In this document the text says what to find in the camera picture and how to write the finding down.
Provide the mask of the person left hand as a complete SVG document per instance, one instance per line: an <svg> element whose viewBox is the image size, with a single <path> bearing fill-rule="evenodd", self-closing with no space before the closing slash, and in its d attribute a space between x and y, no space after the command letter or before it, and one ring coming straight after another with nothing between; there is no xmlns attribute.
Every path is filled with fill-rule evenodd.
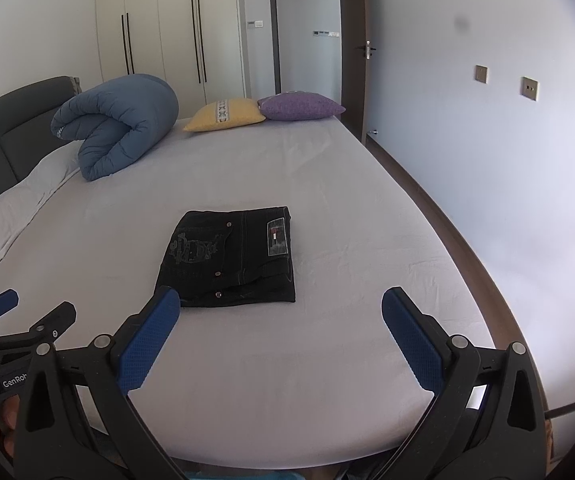
<svg viewBox="0 0 575 480"><path fill-rule="evenodd" d="M3 438L5 453L13 457L15 453L15 430L20 408L19 396L11 396L1 405L0 438Z"/></svg>

